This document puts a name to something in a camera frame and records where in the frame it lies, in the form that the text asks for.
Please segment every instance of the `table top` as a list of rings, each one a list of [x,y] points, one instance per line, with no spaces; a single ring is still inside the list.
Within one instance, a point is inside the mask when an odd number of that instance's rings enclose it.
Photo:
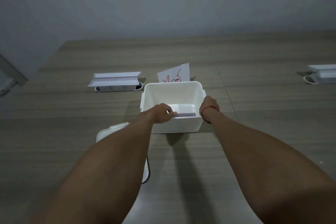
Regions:
[[[336,178],[336,85],[308,85],[307,65],[336,63],[334,34],[172,40],[68,41],[1,113],[0,220],[36,212],[97,133],[132,122],[141,91],[95,93],[94,73],[157,72],[190,63],[191,79],[221,111],[269,133]],[[124,223],[261,223],[211,125],[151,135],[150,179]]]

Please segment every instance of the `white storage box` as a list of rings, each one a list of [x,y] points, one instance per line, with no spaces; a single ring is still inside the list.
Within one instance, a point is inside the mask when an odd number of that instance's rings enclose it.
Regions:
[[[128,124],[129,124],[128,122],[125,122],[125,123],[114,125],[114,126],[111,126],[110,128],[101,130],[97,135],[96,143],[98,143],[104,137],[107,137],[108,135],[126,127]],[[143,170],[141,184],[144,184],[145,182],[147,182],[149,180],[149,177],[150,177],[150,171],[149,171],[148,157],[147,157],[146,162],[145,162],[145,168]]]
[[[154,124],[153,134],[197,132],[203,122],[199,114],[200,106],[206,94],[199,82],[159,82],[149,83],[141,96],[141,112],[153,106],[165,103],[174,112],[196,113],[193,117],[174,117],[163,124]]]

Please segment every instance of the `red bracelet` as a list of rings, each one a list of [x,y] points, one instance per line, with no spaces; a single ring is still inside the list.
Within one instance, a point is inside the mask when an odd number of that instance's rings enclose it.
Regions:
[[[206,119],[204,119],[203,118],[203,111],[206,109],[206,108],[208,108],[208,107],[212,107],[212,108],[215,108],[216,110],[217,110],[217,108],[216,107],[214,107],[214,106],[212,106],[212,105],[208,105],[208,106],[206,106],[203,110],[202,110],[202,112],[201,112],[201,117],[202,117],[202,119],[205,121],[205,122],[208,122]]]

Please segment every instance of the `person's left hand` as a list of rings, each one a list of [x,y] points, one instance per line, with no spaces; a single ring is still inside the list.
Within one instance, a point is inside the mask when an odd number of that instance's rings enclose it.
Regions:
[[[148,115],[153,123],[165,123],[175,117],[177,112],[173,112],[169,105],[161,103],[143,112],[143,114]]]

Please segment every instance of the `human arm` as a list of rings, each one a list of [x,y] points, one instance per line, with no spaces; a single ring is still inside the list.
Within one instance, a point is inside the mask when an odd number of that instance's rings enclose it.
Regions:
[[[175,115],[156,105],[93,145],[34,223],[122,223],[140,189],[152,126]]]
[[[247,202],[264,223],[300,223],[304,217],[304,223],[335,221],[335,183],[312,161],[225,117],[209,96],[199,112],[213,125]]]

